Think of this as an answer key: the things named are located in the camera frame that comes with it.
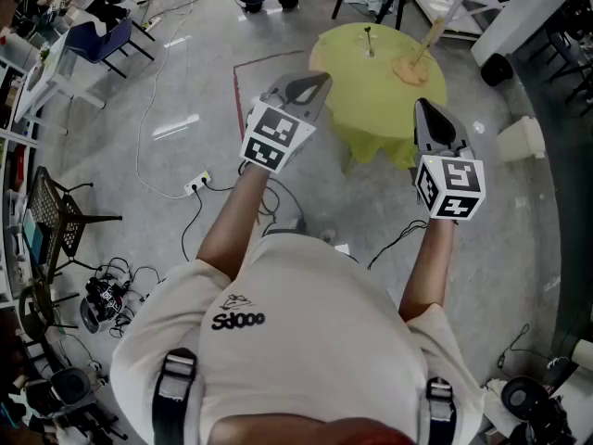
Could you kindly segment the black round stool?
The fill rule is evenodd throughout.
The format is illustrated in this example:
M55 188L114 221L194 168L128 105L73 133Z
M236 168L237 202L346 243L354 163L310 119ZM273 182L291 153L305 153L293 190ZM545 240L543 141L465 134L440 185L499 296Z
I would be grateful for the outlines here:
M79 293L68 295L61 299L52 300L50 289L43 283L37 282L24 288L19 296L18 315L24 333L31 340L44 337L50 326L65 329L77 329L76 325L60 324L56 320L55 308L60 303L76 299Z

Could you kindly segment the person's white t-shirt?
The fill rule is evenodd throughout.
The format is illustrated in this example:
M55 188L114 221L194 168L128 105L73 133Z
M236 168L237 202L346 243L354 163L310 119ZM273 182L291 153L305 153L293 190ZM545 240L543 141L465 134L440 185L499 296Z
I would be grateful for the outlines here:
M424 440L435 377L452 387L454 445L468 445L482 421L483 392L443 308L403 320L369 271L308 236L265 236L235 279L195 260L153 290L110 371L119 407L146 442L158 374L177 348L197 358L186 423L194 443L221 419L255 414L364 417Z

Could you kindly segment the person's right forearm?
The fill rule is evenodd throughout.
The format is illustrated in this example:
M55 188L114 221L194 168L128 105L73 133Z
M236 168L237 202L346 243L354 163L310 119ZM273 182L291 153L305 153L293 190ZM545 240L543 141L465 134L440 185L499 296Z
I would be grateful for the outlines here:
M452 220L429 221L398 308L404 322L420 317L434 304L444 305L455 226Z

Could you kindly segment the black bin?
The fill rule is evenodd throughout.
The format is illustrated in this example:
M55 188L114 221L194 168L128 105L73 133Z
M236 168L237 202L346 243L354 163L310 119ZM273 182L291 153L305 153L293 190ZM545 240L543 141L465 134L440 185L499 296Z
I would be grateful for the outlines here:
M480 73L488 86L495 87L513 77L513 68L508 59L495 53L484 63Z

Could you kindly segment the round table green tablecloth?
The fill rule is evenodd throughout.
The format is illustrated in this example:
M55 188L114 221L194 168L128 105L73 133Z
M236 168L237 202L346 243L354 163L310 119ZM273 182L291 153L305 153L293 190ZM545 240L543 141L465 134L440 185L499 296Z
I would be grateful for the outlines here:
M365 57L368 26L373 59ZM414 166L415 101L424 97L441 106L448 102L444 74L429 52L420 59L428 69L423 85L406 84L393 72L394 58L413 54L420 46L404 32L373 23L348 23L319 35L309 68L332 77L325 105L334 132L347 143L354 161L367 163L382 150L398 169Z

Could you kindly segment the blue chair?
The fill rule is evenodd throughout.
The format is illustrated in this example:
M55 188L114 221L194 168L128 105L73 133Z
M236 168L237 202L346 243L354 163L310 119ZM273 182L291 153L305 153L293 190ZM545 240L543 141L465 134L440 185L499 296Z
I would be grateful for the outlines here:
M111 70L126 79L127 76L123 72L107 61L107 58L113 53L120 51L124 56L127 56L123 47L125 45L130 45L145 57L154 60L150 54L132 41L132 28L136 28L145 37L151 41L155 41L155 39L133 19L127 18L121 20L110 32L107 32L102 36L97 34L95 24L91 21L72 26L66 35L65 47L78 57L82 57L87 62L93 64L99 62L105 63Z

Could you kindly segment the dark office chair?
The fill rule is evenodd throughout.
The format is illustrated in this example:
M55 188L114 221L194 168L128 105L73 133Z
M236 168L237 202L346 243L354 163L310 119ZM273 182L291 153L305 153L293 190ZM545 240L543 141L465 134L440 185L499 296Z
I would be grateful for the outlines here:
M585 107L579 117L593 115L593 0L566 0L554 15L549 41L563 63L548 82L579 76L580 82L566 97L565 104L583 95Z

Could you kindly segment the white pillar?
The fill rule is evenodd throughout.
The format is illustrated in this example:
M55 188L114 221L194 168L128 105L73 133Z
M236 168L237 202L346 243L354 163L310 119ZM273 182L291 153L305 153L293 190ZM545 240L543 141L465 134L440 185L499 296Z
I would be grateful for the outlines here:
M471 48L483 67L494 54L517 50L566 0L510 0Z

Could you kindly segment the spare gripper device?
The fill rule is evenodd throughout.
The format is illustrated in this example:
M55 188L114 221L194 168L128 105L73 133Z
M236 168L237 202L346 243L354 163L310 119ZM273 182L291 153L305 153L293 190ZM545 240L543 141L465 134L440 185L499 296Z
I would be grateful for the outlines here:
M123 336L134 317L128 301L129 286L129 276L116 278L106 274L87 281L80 316L89 333L108 331L114 338Z

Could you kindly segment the orange cloth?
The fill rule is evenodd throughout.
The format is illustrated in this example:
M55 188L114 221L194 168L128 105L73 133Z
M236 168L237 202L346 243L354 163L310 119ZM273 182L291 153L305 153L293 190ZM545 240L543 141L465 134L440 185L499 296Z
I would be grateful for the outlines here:
M406 84L420 86L428 80L428 69L425 65L405 56L393 59L392 70Z

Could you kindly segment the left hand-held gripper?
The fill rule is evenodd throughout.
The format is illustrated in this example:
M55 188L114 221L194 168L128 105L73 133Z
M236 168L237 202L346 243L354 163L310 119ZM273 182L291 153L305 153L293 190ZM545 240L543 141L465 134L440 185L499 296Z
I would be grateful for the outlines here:
M314 123L332 84L330 74L318 70L289 72L277 79L246 117L240 157L279 173L315 133Z

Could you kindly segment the person's left forearm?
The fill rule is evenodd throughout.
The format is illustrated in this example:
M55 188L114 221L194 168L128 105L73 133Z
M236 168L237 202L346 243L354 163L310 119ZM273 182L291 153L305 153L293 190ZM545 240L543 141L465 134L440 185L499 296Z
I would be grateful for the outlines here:
M269 176L257 165L246 166L196 254L231 280L243 264Z

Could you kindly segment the white storage shelf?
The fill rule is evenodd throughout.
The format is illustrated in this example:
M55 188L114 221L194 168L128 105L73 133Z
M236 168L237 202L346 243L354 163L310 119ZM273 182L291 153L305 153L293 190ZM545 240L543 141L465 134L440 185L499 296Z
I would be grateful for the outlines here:
M26 121L16 121L24 69L0 56L0 310L14 308L32 277L21 221L37 141Z

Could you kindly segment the white desk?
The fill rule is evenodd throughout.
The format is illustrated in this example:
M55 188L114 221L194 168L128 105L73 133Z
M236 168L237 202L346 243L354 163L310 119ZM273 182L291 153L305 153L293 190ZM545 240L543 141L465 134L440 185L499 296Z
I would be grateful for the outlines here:
M14 122L26 120L55 131L58 134L67 134L68 130L66 128L56 125L51 121L42 120L37 116L37 112L57 92L62 92L74 98L82 98L99 109L105 107L106 103L103 100L74 83L70 76L61 73L61 69L67 63L75 61L78 57L66 47L68 35L68 32L61 35L49 48L49 53L40 66L41 75L35 84L30 85L35 69L31 69L27 73L24 82L19 88L19 96L14 112Z

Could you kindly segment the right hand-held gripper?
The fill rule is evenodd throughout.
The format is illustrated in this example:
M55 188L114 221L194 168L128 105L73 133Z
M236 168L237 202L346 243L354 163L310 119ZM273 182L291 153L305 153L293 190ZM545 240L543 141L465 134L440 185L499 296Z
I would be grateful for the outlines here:
M474 157L462 124L426 98L414 104L418 148L413 181L432 219L469 221L485 200L483 161Z

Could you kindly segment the white metal shelving unit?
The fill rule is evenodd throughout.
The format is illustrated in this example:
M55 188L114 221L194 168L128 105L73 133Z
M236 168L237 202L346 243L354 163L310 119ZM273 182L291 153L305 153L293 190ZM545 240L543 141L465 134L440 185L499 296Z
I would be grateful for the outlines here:
M490 10L502 10L508 0L414 1L433 25L441 23L435 42L440 38L475 42L484 31L474 17Z

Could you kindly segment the black mesh chair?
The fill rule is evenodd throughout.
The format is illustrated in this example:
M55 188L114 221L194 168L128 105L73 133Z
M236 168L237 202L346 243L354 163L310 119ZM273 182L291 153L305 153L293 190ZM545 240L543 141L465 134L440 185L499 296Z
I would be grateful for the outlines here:
M95 267L76 259L87 224L122 221L117 215L84 214L72 193L83 187L93 188L93 183L83 183L67 188L51 178L46 167L39 166L33 177L27 199L27 209L33 219L41 223L48 233L48 251L45 261L36 261L35 268L47 285L71 264L87 270Z

